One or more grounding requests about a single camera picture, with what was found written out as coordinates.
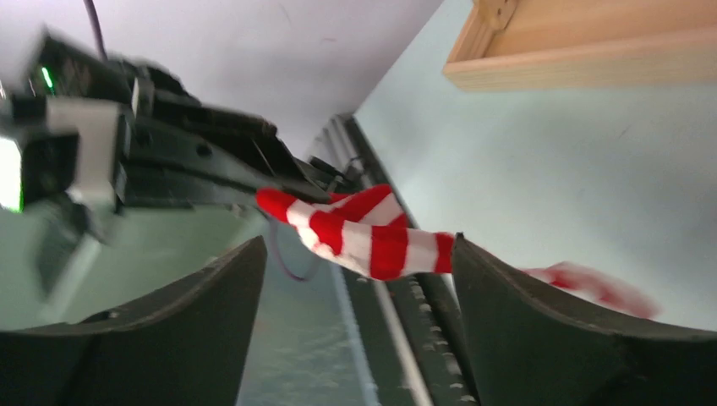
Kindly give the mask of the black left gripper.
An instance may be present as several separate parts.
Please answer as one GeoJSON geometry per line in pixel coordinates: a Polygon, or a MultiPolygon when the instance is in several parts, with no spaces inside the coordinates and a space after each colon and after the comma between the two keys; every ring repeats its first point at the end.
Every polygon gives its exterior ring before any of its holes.
{"type": "Polygon", "coordinates": [[[277,137],[246,112],[203,106],[161,69],[100,60],[49,31],[1,50],[3,146],[129,146],[124,206],[255,206],[261,189],[326,203],[277,137]]]}

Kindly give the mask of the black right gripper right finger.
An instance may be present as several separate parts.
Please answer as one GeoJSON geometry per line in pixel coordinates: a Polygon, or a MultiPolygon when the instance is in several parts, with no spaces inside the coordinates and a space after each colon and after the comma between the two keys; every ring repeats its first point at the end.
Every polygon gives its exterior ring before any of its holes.
{"type": "Polygon", "coordinates": [[[452,267],[481,404],[715,404],[714,332],[591,304],[462,235],[452,267]]]}

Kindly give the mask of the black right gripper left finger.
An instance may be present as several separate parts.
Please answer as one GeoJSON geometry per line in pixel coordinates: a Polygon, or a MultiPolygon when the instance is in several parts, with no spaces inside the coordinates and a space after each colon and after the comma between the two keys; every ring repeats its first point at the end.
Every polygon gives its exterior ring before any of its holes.
{"type": "Polygon", "coordinates": [[[3,332],[2,404],[235,404],[266,260],[256,237],[81,323],[3,332]]]}

